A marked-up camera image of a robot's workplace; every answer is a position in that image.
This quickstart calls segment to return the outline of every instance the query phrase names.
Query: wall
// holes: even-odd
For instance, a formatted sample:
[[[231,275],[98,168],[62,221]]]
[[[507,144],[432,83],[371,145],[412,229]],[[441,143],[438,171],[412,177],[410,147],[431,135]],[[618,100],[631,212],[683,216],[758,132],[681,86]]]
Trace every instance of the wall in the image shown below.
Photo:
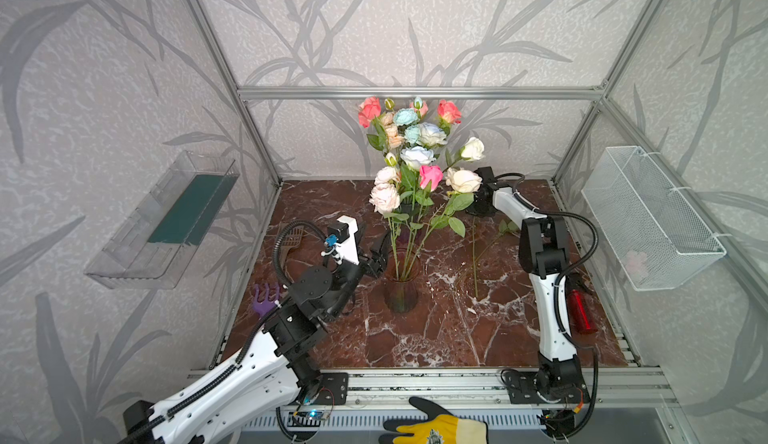
[[[204,0],[240,86],[596,86],[646,0]],[[286,178],[370,177],[357,102],[251,101]],[[460,103],[497,168],[549,177],[587,103]],[[435,103],[428,103],[436,109]],[[450,145],[460,146],[456,138]]]
[[[0,442],[109,442],[206,366],[273,187],[182,0],[2,0]],[[182,150],[241,176],[174,290],[84,268]]]
[[[768,0],[670,0],[613,98],[766,269]],[[609,145],[600,118],[561,183],[572,209]],[[698,439],[764,442],[768,319],[722,263],[680,288],[638,293],[610,253],[595,264],[644,364],[661,365]]]

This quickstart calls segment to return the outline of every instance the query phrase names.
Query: blue flower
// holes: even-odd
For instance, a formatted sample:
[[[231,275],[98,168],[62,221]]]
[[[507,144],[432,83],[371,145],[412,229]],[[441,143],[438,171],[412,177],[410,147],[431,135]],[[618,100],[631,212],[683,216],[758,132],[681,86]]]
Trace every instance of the blue flower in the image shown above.
[[[416,111],[413,109],[400,109],[395,112],[395,123],[398,127],[414,123],[418,120]]]
[[[418,142],[418,138],[422,135],[421,130],[418,128],[418,126],[410,126],[406,128],[406,141],[408,141],[409,144],[413,145]]]

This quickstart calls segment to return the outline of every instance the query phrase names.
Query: work glove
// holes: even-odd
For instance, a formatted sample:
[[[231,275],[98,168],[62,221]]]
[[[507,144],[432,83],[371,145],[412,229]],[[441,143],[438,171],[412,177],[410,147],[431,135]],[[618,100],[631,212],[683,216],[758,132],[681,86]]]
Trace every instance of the work glove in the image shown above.
[[[381,434],[379,444],[488,444],[488,424],[459,419],[435,402],[412,397],[411,406],[427,414],[426,421],[393,419],[384,429],[401,434]]]

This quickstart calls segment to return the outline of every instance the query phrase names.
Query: marble table surface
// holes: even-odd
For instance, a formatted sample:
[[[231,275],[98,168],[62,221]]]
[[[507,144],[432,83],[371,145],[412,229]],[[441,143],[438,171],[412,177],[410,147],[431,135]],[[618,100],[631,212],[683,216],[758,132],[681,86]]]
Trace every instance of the marble table surface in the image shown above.
[[[286,182],[278,199],[248,289],[238,309],[234,327],[224,347],[223,359],[243,344],[258,320],[253,311],[257,283],[274,283],[272,248],[278,226],[294,219],[308,219],[324,229],[341,215],[367,224],[361,247],[366,251],[385,231],[385,221],[368,203],[372,182]],[[545,180],[528,180],[523,194],[543,209],[556,209]],[[465,367],[538,366],[538,315],[528,275],[518,263],[518,238],[506,234],[482,257],[478,265],[478,295],[472,278],[472,225],[475,220],[478,253],[491,242],[502,218],[473,218],[457,214],[466,225],[462,239],[450,228],[435,231],[422,253],[425,272],[414,279],[419,296],[408,313],[393,313],[384,302],[384,281],[363,278],[356,291],[352,313],[328,325],[329,335],[313,351],[319,367]],[[578,258],[571,243],[571,262]],[[322,246],[312,234],[303,236],[286,261],[286,272],[296,278],[308,266],[320,263]],[[588,276],[586,284],[591,287]],[[574,338],[596,343],[602,366],[626,366],[616,336],[596,296],[584,295],[593,325],[599,331]],[[581,365],[591,365],[591,354],[579,352]]]

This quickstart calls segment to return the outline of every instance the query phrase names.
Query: flower bouquet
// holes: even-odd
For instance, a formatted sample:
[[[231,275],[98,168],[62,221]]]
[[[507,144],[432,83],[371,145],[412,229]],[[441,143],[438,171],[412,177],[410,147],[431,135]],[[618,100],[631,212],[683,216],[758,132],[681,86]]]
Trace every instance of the flower bouquet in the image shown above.
[[[418,97],[397,111],[392,99],[386,99],[384,105],[386,111],[382,113],[379,99],[369,97],[360,105],[358,118],[361,126],[376,131],[368,134],[368,142],[382,152],[386,162],[376,174],[370,203],[387,219],[391,230],[395,281],[407,282],[413,277],[424,243],[435,230],[450,227],[465,236],[464,223],[454,213],[472,203],[482,179],[454,166],[479,161],[485,147],[477,137],[471,137],[455,153],[446,148],[451,129],[461,123],[462,113],[453,102],[440,101],[437,123],[422,122],[428,108]],[[446,161],[443,168],[435,165],[440,156]],[[444,177],[451,188],[448,200],[434,209],[432,193]],[[403,228],[408,230],[408,240],[405,249],[398,251],[397,238]]]

